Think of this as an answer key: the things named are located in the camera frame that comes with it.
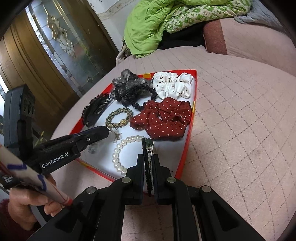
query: bed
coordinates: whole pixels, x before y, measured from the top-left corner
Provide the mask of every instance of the bed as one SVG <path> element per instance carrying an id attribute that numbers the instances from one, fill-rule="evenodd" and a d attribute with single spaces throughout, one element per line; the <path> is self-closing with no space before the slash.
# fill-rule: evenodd
<path id="1" fill-rule="evenodd" d="M 207 53 L 204 47 L 130 56 L 76 103 L 52 138 L 69 134 L 83 108 L 124 69 L 137 74 L 197 70 L 195 118 L 181 179 L 194 187 L 211 186 L 266 241 L 277 240 L 296 211 L 296 77 L 254 60 Z M 52 175 L 71 197 L 111 183 L 75 161 Z M 122 240 L 173 240 L 170 206 L 157 206 L 148 197 L 140 207 L 127 206 Z"/>
<path id="2" fill-rule="evenodd" d="M 204 37 L 208 52 L 256 60 L 296 76 L 296 48 L 285 33 L 225 18 L 207 23 Z"/>

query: screw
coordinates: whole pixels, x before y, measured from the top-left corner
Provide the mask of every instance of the screw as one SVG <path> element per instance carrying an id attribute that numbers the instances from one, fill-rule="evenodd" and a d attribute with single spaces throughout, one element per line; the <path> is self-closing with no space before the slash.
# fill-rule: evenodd
<path id="1" fill-rule="evenodd" d="M 176 179 L 175 179 L 174 177 L 168 177 L 168 178 L 167 178 L 167 181 L 168 181 L 169 183 L 174 183 L 174 182 L 176 182 Z"/>
<path id="2" fill-rule="evenodd" d="M 121 181 L 123 183 L 129 183 L 131 181 L 131 179 L 129 177 L 124 177 L 124 178 L 121 179 Z"/>
<path id="3" fill-rule="evenodd" d="M 203 187 L 202 187 L 202 190 L 203 190 L 204 192 L 210 192 L 210 191 L 211 191 L 211 188 L 210 188 L 209 186 L 203 186 Z"/>
<path id="4" fill-rule="evenodd" d="M 93 194 L 93 193 L 95 193 L 95 191 L 96 191 L 96 188 L 95 187 L 89 187 L 89 188 L 86 189 L 86 192 L 88 194 Z"/>

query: sleeve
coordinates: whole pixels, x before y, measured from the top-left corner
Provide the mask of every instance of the sleeve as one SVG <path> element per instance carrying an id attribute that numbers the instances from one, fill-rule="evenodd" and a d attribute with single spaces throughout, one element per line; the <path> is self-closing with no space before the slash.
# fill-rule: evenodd
<path id="1" fill-rule="evenodd" d="M 23 230 L 8 213 L 9 199 L 4 199 L 0 203 L 0 237 L 1 241 L 26 241 L 40 225 L 36 223 L 32 230 Z"/>

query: comforter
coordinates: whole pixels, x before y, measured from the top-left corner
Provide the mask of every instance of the comforter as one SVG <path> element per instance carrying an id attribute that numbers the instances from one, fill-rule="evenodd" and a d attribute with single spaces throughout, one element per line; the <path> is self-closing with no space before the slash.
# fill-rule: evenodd
<path id="1" fill-rule="evenodd" d="M 127 18 L 124 40 L 136 58 L 157 49 L 163 31 L 179 31 L 195 23 L 245 15 L 251 0 L 141 0 Z"/>

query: beaded bracelet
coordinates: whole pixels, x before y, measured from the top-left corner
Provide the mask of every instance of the beaded bracelet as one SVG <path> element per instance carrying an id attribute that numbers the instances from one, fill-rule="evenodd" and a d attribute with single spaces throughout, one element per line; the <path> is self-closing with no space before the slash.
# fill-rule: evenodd
<path id="1" fill-rule="evenodd" d="M 145 138 L 143 136 L 131 136 L 127 137 L 126 139 L 122 139 L 120 143 L 116 145 L 116 148 L 114 149 L 114 153 L 112 154 L 112 163 L 114 164 L 115 169 L 121 173 L 121 175 L 125 176 L 127 168 L 121 165 L 119 162 L 119 153 L 121 149 L 128 143 L 138 141 L 140 142 L 142 138 Z"/>
<path id="2" fill-rule="evenodd" d="M 123 113 L 125 112 L 127 114 L 126 118 L 125 119 L 122 119 L 119 123 L 111 123 L 112 119 L 120 114 L 120 113 Z M 130 110 L 129 108 L 119 108 L 115 111 L 112 111 L 110 113 L 110 115 L 106 118 L 106 122 L 105 122 L 105 126 L 108 127 L 108 128 L 119 128 L 119 127 L 123 127 L 123 126 L 126 126 L 128 124 L 128 122 L 131 120 L 131 118 L 133 117 L 133 112 L 132 110 Z"/>

